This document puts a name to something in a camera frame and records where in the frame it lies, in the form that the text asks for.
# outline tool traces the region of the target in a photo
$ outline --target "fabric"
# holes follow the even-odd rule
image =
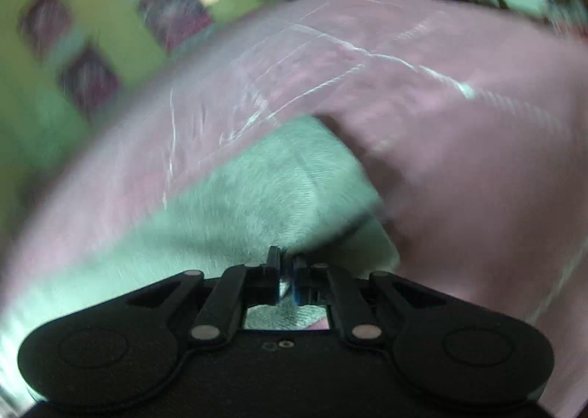
[[[314,118],[294,120],[170,200],[110,250],[34,285],[0,320],[0,386],[21,407],[31,403],[18,374],[16,349],[53,318],[184,270],[219,277],[236,264],[264,263],[271,245],[290,253],[312,249],[378,203],[361,165],[330,131]],[[391,271],[398,264],[375,220],[343,247],[347,261],[364,275],[367,266]],[[302,329],[324,316],[320,307],[261,306],[248,315],[248,324]]]
[[[583,45],[479,6],[257,11],[128,97],[8,254],[0,310],[313,114],[384,198],[398,273],[536,324],[556,357],[541,404],[572,418],[588,399],[586,72]]]

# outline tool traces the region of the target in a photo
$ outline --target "pink blanket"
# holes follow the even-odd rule
[[[398,273],[536,324],[542,404],[588,399],[588,49],[440,0],[258,11],[134,93],[4,264],[0,312],[281,123],[316,114],[386,201]]]

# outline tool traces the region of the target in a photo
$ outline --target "green wall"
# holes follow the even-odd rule
[[[34,0],[0,0],[0,227],[17,211],[17,191],[49,177],[87,141],[90,125],[58,86],[63,61],[85,41],[94,44],[133,88],[170,58],[135,11],[136,0],[63,0],[75,28],[42,63],[19,31],[22,12]],[[217,25],[261,6],[263,0],[218,0],[209,6]]]

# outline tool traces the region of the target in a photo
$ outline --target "round rivet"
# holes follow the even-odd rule
[[[190,335],[196,340],[214,340],[219,337],[220,332],[214,325],[198,325],[190,330]]]
[[[277,346],[283,349],[291,349],[294,346],[294,342],[291,340],[280,340],[277,342]]]
[[[354,337],[360,340],[374,340],[381,335],[381,328],[367,323],[357,325],[351,331]]]

